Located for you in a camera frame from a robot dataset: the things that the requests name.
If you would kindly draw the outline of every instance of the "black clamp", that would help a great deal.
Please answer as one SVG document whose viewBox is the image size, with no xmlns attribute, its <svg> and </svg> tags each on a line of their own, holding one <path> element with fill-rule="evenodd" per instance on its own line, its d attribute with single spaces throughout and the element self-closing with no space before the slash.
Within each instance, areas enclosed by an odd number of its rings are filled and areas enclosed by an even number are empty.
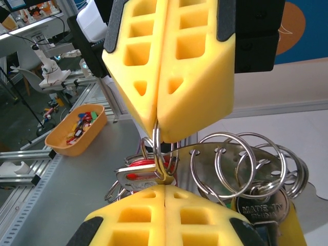
<svg viewBox="0 0 328 246">
<path fill-rule="evenodd" d="M 77 88 L 78 87 L 78 82 L 77 82 L 77 79 L 76 80 L 74 80 L 74 82 L 73 82 L 74 84 L 75 84 L 75 88 Z"/>
</svg>

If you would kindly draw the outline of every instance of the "orange circle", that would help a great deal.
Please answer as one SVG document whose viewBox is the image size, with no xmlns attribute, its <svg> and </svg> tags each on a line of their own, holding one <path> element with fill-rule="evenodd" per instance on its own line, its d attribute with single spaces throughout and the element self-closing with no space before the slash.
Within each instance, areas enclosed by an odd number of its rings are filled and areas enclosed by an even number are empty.
<svg viewBox="0 0 328 246">
<path fill-rule="evenodd" d="M 281 26 L 279 28 L 279 43 L 277 55 L 286 52 L 303 36 L 305 31 L 305 16 L 302 10 L 295 4 L 290 2 L 285 3 L 285 8 L 282 15 Z"/>
</svg>

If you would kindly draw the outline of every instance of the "key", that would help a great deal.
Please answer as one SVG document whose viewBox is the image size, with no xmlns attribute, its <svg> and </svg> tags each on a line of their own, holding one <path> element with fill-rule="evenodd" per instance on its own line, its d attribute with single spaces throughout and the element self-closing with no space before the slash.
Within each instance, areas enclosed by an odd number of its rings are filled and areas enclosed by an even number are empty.
<svg viewBox="0 0 328 246">
<path fill-rule="evenodd" d="M 278 246 L 279 224 L 290 211 L 290 201 L 283 189 L 263 199 L 237 197 L 235 207 L 254 225 L 267 246 Z"/>
<path fill-rule="evenodd" d="M 136 167 L 120 168 L 115 170 L 116 178 L 127 191 L 141 191 L 150 186 L 161 184 L 156 176 L 156 165 L 148 164 Z M 170 177 L 169 184 L 176 185 L 176 178 Z"/>
</svg>

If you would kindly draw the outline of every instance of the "white wall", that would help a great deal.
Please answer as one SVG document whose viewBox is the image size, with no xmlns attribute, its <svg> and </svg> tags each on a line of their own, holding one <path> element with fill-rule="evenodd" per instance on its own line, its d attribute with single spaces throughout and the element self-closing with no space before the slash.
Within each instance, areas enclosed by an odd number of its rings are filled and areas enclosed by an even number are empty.
<svg viewBox="0 0 328 246">
<path fill-rule="evenodd" d="M 328 58 L 276 65 L 271 72 L 236 74 L 235 110 L 327 100 Z"/>
</svg>

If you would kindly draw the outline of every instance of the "orange tray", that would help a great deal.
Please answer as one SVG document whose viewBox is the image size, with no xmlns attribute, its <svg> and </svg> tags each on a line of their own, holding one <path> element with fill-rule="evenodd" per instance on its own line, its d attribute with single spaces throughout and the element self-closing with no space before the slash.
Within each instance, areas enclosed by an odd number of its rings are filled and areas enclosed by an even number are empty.
<svg viewBox="0 0 328 246">
<path fill-rule="evenodd" d="M 97 119 L 83 133 L 83 135 L 73 145 L 66 144 L 66 138 L 72 131 L 75 123 L 78 122 L 78 114 L 95 111 Z M 107 123 L 105 108 L 97 104 L 85 104 L 74 109 L 46 138 L 45 144 L 58 154 L 77 156 L 82 154 L 92 140 L 98 135 Z"/>
</svg>

